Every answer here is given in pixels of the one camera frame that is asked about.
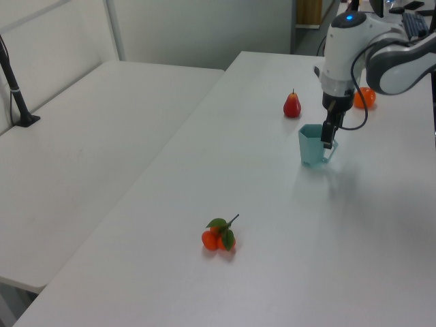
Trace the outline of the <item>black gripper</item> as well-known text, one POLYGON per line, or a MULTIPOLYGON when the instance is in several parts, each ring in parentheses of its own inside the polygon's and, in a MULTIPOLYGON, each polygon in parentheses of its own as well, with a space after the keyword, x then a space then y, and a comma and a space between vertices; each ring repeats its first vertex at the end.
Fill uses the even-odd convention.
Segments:
POLYGON ((332 148, 336 130, 342 128, 345 112, 353 106, 353 101, 354 92, 351 89, 346 90, 344 96, 329 95, 323 92, 322 105, 328 111, 321 133, 321 141, 325 149, 332 148))

